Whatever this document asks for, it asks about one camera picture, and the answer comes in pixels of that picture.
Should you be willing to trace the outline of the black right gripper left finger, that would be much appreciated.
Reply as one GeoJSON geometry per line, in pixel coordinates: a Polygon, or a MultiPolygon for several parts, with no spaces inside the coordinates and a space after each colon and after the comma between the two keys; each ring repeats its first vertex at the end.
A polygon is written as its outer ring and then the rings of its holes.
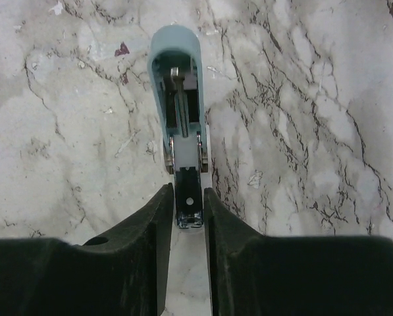
{"type": "Polygon", "coordinates": [[[160,315],[164,311],[173,187],[83,245],[0,239],[0,315],[160,315]]]}

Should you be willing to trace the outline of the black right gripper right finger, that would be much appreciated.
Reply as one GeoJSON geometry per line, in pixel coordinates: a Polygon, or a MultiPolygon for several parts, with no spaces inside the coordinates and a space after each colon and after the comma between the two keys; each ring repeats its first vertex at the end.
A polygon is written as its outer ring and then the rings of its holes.
{"type": "Polygon", "coordinates": [[[272,237],[204,192],[214,315],[393,315],[393,241],[272,237]]]}

